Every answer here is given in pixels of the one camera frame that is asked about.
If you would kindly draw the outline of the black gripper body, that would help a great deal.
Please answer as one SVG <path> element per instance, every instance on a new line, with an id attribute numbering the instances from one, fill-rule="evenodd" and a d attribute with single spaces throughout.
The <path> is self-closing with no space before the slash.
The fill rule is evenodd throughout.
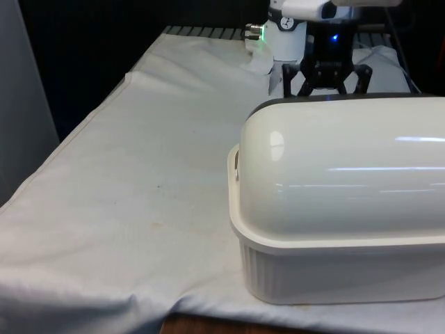
<path id="1" fill-rule="evenodd" d="M 353 71 L 357 24 L 308 22 L 301 72 L 307 80 L 344 80 Z"/>

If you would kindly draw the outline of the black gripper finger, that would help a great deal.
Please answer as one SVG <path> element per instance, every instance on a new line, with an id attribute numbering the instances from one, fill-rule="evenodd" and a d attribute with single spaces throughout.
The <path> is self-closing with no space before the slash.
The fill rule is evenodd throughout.
<path id="1" fill-rule="evenodd" d="M 344 81 L 353 72 L 358 78 L 353 94 L 367 93 L 373 70 L 368 65 L 361 64 L 348 66 L 345 70 L 340 71 L 340 73 L 334 76 L 334 89 L 336 89 L 339 94 L 347 93 Z"/>
<path id="2" fill-rule="evenodd" d="M 297 95 L 292 93 L 291 82 L 301 72 L 305 78 Z M 282 65 L 283 95 L 284 97 L 309 97 L 315 89 L 316 71 L 313 66 L 288 63 Z"/>

